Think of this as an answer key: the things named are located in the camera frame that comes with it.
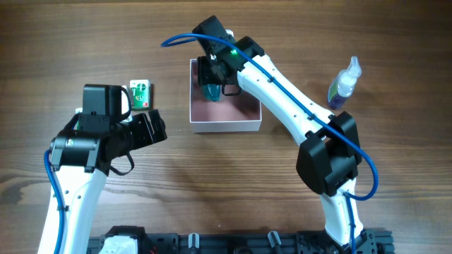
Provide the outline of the teal liquid bottle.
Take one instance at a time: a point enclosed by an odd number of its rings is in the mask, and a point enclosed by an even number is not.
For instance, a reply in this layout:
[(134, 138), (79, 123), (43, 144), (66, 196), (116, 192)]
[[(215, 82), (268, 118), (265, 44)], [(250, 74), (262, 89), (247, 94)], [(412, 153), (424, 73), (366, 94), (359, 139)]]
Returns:
[(202, 85), (203, 95), (212, 102), (218, 102), (221, 95), (221, 86), (216, 84)]

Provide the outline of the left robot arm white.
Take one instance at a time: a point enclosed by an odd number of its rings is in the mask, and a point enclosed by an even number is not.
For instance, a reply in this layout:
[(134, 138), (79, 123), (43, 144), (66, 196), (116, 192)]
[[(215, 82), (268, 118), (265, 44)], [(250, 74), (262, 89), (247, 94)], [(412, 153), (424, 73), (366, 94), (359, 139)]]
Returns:
[(131, 151), (167, 139), (165, 122), (157, 109), (132, 116), (130, 121), (89, 131), (77, 113), (51, 141), (44, 167), (51, 184), (49, 207), (39, 253), (85, 253), (97, 202), (119, 157), (131, 160)]

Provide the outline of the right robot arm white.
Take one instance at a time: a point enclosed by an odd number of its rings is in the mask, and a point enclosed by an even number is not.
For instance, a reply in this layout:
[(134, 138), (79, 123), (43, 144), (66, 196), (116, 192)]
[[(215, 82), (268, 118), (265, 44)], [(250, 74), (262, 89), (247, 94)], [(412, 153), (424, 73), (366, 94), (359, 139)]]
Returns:
[(203, 35), (198, 41), (205, 52), (200, 83), (235, 85), (280, 120), (299, 147), (299, 177), (321, 198), (329, 239), (351, 247), (364, 228), (355, 197), (357, 167), (363, 159), (355, 120), (346, 112), (336, 116), (309, 99), (251, 38)]

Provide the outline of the clear purple soap bottle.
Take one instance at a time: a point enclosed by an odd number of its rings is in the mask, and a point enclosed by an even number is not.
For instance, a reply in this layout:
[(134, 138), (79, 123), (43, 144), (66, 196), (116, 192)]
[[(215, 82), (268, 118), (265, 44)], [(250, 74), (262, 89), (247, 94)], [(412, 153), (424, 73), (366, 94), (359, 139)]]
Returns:
[(340, 109), (351, 97), (355, 89), (357, 79), (361, 76), (361, 74), (362, 69), (358, 58), (356, 56), (352, 56), (350, 59), (350, 65), (346, 69), (339, 72), (328, 89), (327, 101), (328, 106), (331, 109)]

